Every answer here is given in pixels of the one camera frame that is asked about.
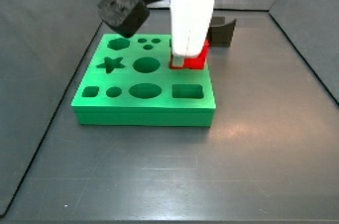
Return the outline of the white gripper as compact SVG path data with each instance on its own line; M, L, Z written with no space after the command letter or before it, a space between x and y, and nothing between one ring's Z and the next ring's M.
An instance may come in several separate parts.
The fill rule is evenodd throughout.
M182 67L184 57L201 52L213 7L214 0L169 0L173 67Z

